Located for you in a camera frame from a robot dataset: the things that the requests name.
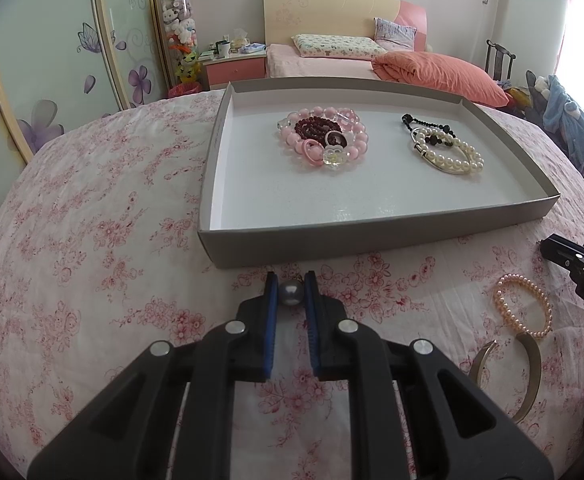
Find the grey pearl earring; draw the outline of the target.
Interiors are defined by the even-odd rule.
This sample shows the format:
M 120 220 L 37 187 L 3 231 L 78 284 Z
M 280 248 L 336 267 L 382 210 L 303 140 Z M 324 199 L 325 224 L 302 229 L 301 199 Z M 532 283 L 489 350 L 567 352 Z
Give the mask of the grey pearl earring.
M 305 286 L 302 280 L 294 278 L 279 284 L 278 302 L 284 307 L 296 307 L 304 302 Z

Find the blue plush robe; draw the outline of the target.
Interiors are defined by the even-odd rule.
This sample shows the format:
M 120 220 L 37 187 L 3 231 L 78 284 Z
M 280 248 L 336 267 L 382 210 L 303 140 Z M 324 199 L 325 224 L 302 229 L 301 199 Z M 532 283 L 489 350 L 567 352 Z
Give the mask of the blue plush robe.
M 574 167 L 584 174 L 584 110 L 566 92 L 557 76 L 549 76 L 549 96 L 542 120 L 543 127 Z

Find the floral pink bedsheet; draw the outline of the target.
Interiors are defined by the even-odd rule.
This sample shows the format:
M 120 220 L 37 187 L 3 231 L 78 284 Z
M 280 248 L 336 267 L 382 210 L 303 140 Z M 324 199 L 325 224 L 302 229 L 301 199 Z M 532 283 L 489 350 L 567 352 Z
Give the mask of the floral pink bedsheet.
M 261 292 L 265 268 L 219 270 L 196 235 L 217 91 L 126 110 L 49 143 L 0 207 L 0 452 L 19 474 L 104 386 L 160 339 L 188 344 Z M 382 337 L 425 337 L 462 370 L 488 341 L 482 383 L 514 412 L 525 351 L 493 307 L 502 275 L 549 296 L 552 332 L 522 430 L 557 474 L 584 448 L 584 302 L 544 261 L 543 237 L 584 243 L 584 179 L 535 126 L 492 118 L 553 180 L 538 222 L 395 252 L 319 260 L 320 289 Z

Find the dark wooden chair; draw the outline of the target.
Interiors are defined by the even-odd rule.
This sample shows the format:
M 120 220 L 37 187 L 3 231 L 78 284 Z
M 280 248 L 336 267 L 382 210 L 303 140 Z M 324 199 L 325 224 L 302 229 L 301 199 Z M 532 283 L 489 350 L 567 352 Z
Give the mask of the dark wooden chair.
M 486 40 L 486 44 L 485 72 L 488 73 L 489 70 L 492 70 L 491 77 L 494 81 L 505 82 L 510 80 L 516 55 L 506 47 L 490 39 Z

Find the folded coral quilt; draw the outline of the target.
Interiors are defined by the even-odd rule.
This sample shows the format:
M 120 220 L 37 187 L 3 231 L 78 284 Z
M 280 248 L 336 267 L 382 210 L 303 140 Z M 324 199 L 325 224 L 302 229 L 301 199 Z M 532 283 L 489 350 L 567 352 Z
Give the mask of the folded coral quilt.
M 486 72 L 453 56 L 415 51 L 377 55 L 372 70 L 382 80 L 444 91 L 493 108 L 508 105 L 505 93 Z

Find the purple patterned pillow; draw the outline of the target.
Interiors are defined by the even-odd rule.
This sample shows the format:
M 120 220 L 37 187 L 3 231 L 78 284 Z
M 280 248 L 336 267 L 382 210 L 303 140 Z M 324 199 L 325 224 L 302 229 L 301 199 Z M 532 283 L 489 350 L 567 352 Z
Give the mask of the purple patterned pillow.
M 386 51 L 414 51 L 417 29 L 374 18 L 374 41 Z

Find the grey cardboard tray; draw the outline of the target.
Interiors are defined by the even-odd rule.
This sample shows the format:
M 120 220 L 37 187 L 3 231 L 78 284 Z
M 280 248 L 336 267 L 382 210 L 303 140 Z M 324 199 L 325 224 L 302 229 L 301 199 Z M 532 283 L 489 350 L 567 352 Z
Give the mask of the grey cardboard tray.
M 349 108 L 361 156 L 329 168 L 283 139 L 286 118 Z M 485 166 L 452 176 L 414 150 L 403 115 L 451 127 Z M 462 96 L 370 79 L 229 84 L 203 174 L 199 236 L 220 269 L 328 259 L 497 230 L 544 217 L 560 193 L 497 122 Z

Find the floral white pillow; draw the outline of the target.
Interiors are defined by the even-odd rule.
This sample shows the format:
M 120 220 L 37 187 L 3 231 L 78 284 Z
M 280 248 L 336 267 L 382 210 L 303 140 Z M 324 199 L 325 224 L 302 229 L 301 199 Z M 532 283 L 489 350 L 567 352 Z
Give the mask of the floral white pillow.
M 371 61 L 386 52 L 369 37 L 298 34 L 292 41 L 303 58 Z

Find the red lined waste basket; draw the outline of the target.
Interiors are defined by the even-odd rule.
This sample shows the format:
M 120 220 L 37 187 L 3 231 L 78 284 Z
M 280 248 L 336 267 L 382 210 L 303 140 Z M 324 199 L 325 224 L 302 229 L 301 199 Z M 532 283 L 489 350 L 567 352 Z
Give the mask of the red lined waste basket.
M 199 81 L 181 82 L 168 90 L 168 97 L 170 99 L 179 98 L 179 96 L 191 96 L 191 94 L 200 93 L 203 91 L 202 84 Z

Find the bed with beige headboard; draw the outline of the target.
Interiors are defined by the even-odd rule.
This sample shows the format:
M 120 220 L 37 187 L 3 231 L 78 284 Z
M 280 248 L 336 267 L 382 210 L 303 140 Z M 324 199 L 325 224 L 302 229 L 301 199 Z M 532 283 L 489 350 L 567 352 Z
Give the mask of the bed with beige headboard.
M 367 60 L 304 58 L 298 35 L 368 37 L 378 18 L 415 29 L 414 50 L 428 51 L 427 14 L 406 0 L 263 0 L 267 75 L 375 77 Z

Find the pink nightstand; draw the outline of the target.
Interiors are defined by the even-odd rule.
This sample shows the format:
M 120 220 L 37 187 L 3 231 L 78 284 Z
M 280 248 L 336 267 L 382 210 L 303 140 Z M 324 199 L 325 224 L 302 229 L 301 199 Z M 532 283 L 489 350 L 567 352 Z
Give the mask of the pink nightstand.
M 230 82 L 261 79 L 267 76 L 267 50 L 256 52 L 230 52 L 219 58 L 213 51 L 203 52 L 202 84 L 207 90 L 223 89 Z

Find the glass sliding wardrobe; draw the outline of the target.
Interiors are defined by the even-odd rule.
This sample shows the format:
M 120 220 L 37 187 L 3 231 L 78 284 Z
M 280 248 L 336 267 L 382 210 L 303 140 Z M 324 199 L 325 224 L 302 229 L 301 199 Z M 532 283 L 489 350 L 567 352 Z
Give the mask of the glass sliding wardrobe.
M 47 142 L 162 100 L 156 0 L 0 0 L 0 206 Z

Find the plush toy display tube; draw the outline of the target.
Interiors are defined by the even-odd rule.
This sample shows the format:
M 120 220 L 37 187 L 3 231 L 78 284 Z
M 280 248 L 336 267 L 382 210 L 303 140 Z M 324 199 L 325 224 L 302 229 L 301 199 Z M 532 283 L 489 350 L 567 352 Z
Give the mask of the plush toy display tube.
M 200 73 L 199 46 L 191 0 L 159 0 L 163 49 L 168 85 L 197 81 Z

